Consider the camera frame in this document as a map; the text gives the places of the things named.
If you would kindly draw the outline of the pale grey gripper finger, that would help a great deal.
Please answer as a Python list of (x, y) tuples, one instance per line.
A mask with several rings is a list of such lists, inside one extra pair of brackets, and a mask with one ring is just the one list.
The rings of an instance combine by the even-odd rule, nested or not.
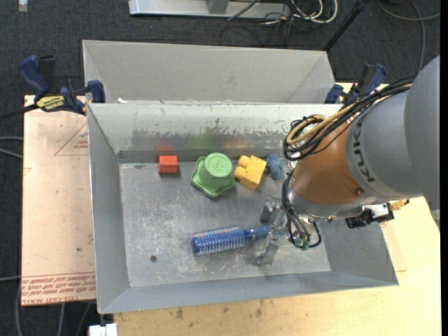
[(265, 200), (260, 215), (261, 223), (272, 223), (278, 211), (280, 210), (280, 199), (277, 197), (269, 197)]
[(271, 265), (280, 247), (279, 237), (269, 233), (262, 252), (257, 257), (257, 266)]

